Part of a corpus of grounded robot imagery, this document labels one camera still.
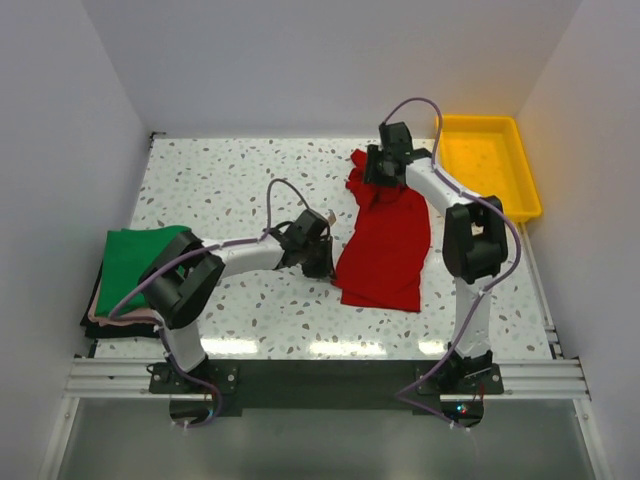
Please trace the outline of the red t shirt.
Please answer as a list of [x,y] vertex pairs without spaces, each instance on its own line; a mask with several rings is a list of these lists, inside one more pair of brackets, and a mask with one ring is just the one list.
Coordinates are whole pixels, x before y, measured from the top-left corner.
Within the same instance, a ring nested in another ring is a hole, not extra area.
[[335,267],[343,305],[421,310],[421,275],[431,246],[427,203],[405,187],[364,182],[367,154],[356,150],[346,181],[359,207],[354,233]]

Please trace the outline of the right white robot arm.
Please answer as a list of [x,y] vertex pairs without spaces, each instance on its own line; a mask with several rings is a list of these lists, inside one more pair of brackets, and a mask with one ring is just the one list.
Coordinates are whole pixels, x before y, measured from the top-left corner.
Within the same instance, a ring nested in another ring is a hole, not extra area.
[[442,256],[456,293],[454,334],[446,353],[399,393],[429,381],[441,391],[469,392],[493,366],[490,295],[508,257],[508,219],[497,197],[467,190],[438,165],[435,150],[416,149],[405,123],[383,122],[378,131],[380,144],[367,147],[364,181],[406,186],[442,215]]

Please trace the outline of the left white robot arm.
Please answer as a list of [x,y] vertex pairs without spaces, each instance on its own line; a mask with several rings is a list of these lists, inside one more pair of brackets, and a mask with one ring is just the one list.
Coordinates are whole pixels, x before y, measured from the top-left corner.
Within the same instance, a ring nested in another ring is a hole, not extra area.
[[293,221],[266,228],[259,238],[206,247],[191,231],[178,234],[144,271],[136,289],[153,311],[173,382],[185,392],[213,384],[197,319],[219,281],[296,266],[307,278],[335,276],[331,223],[309,208]]

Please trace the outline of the yellow plastic bin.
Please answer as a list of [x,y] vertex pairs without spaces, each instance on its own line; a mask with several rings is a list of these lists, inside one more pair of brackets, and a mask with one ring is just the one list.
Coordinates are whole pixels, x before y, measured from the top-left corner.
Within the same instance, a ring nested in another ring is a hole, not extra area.
[[497,196],[515,223],[543,208],[518,126],[508,116],[445,115],[439,142],[444,169],[482,196]]

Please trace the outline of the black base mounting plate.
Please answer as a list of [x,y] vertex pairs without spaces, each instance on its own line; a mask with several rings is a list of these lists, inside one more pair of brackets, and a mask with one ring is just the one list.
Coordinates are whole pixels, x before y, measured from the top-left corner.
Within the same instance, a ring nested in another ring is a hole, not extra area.
[[497,365],[446,384],[430,360],[222,360],[189,379],[167,361],[147,365],[149,392],[170,399],[174,420],[236,417],[248,409],[440,410],[467,424],[480,420],[487,395],[504,392]]

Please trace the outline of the green folded t shirt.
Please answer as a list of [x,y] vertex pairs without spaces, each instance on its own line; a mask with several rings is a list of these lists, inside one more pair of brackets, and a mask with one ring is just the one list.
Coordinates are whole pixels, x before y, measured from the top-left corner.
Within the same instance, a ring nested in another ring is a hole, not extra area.
[[95,313],[107,317],[137,285],[141,275],[179,234],[190,228],[173,225],[152,230],[110,230],[102,262]]

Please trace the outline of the pink folded t shirt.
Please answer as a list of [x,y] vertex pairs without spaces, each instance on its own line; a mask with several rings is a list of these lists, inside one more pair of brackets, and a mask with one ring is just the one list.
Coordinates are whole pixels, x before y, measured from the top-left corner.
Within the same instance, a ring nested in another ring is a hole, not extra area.
[[122,316],[118,316],[115,318],[108,318],[106,316],[98,316],[96,313],[97,304],[99,299],[99,294],[101,290],[101,283],[98,283],[98,288],[96,293],[94,294],[91,304],[88,310],[88,320],[96,325],[101,327],[104,326],[118,326],[125,327],[130,326],[137,323],[142,324],[152,324],[155,320],[153,315],[153,311],[149,308],[138,308],[133,310],[132,312],[126,313]]

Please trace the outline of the aluminium frame rail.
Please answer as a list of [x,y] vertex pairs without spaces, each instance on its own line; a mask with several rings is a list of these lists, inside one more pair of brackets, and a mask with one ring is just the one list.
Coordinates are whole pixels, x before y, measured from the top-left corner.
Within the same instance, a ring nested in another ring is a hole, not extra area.
[[548,360],[507,360],[505,393],[455,431],[426,416],[251,410],[182,431],[153,395],[147,361],[78,358],[43,479],[609,479],[578,359],[543,326]]

